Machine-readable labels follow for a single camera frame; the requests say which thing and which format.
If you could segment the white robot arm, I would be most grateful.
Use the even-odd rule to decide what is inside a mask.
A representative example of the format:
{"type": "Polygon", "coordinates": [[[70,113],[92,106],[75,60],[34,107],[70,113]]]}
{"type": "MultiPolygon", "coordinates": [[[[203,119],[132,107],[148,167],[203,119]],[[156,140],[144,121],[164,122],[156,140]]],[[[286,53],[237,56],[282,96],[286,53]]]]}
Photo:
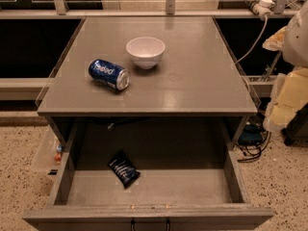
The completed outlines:
{"type": "Polygon", "coordinates": [[[276,132],[286,128],[308,103],[308,9],[302,8],[263,47],[281,51],[283,60],[295,67],[287,75],[279,74],[271,89],[263,126],[276,132]]]}

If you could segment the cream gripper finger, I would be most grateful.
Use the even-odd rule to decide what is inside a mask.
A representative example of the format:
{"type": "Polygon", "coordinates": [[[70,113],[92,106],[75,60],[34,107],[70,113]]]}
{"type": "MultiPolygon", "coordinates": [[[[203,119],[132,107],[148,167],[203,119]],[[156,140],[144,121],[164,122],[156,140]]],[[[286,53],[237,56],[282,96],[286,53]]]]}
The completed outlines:
{"type": "Polygon", "coordinates": [[[267,38],[262,47],[269,51],[282,51],[284,45],[284,38],[287,27],[282,27],[275,34],[267,38]]]}
{"type": "Polygon", "coordinates": [[[295,112],[292,108],[269,104],[263,126],[269,132],[278,132],[286,128],[294,117],[295,112]]]}

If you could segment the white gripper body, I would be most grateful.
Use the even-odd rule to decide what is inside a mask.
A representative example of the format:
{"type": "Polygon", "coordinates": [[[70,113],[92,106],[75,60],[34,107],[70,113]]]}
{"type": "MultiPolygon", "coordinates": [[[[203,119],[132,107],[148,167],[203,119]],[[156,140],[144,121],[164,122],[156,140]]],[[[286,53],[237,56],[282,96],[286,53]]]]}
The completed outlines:
{"type": "Polygon", "coordinates": [[[287,106],[295,114],[308,103],[308,69],[297,68],[285,78],[275,105],[287,106]]]}

